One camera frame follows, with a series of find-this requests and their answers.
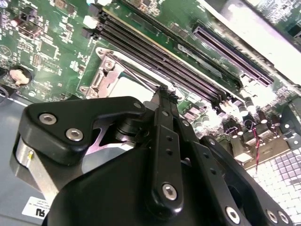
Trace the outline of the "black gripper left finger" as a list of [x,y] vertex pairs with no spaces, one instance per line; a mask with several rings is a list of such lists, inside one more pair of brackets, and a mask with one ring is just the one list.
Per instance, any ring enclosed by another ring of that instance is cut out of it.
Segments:
[[163,209],[183,206],[177,124],[169,95],[159,88],[144,105],[134,97],[76,99],[32,104],[23,111],[14,157],[52,205],[71,181],[131,151],[152,153],[150,175],[154,202]]

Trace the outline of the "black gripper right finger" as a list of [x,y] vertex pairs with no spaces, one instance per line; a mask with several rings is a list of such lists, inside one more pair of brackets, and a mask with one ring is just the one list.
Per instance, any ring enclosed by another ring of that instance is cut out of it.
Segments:
[[192,126],[179,116],[178,97],[169,95],[171,111],[180,130],[183,156],[188,158],[205,189],[205,216],[210,226],[292,226],[273,198],[211,136],[198,139]]

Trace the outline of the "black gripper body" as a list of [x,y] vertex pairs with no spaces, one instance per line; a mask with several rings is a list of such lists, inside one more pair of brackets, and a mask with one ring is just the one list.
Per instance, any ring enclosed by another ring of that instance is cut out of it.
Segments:
[[166,197],[151,195],[152,153],[131,150],[69,182],[54,199],[45,226],[216,226],[219,216],[194,162],[190,145],[180,145],[183,206],[163,209]]

